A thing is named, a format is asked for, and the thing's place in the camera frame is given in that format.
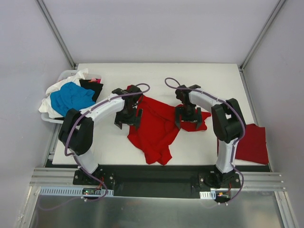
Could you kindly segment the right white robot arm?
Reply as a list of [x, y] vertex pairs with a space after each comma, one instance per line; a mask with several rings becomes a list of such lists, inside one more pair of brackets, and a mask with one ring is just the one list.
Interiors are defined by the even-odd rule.
[[201, 108], [211, 113], [213, 132], [218, 140], [218, 157], [213, 172], [204, 178], [205, 185], [223, 188], [235, 174], [234, 159], [238, 142], [244, 137], [246, 123], [236, 99], [223, 100], [203, 91], [200, 86], [180, 85], [175, 90], [182, 106], [175, 108], [175, 124], [194, 123], [197, 130], [202, 125]]

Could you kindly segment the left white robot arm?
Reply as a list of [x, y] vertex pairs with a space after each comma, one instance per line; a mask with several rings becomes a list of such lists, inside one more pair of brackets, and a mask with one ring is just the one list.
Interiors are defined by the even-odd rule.
[[140, 128], [143, 110], [137, 106], [144, 91], [139, 86], [130, 85], [125, 90], [117, 88], [104, 100], [85, 108], [83, 111], [70, 109], [59, 131], [58, 139], [64, 145], [64, 154], [71, 156], [78, 168], [84, 172], [84, 179], [91, 185], [104, 181], [98, 169], [98, 163], [91, 151], [94, 127], [103, 119], [116, 114], [114, 124], [122, 129], [123, 124]]

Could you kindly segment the bright red t shirt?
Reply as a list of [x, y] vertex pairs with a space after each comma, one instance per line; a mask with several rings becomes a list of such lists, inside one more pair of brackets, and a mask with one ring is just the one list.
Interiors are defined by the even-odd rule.
[[175, 107], [142, 95], [140, 127], [130, 126], [127, 138], [145, 156], [147, 164], [166, 165], [172, 158], [169, 146], [180, 129], [175, 124]]

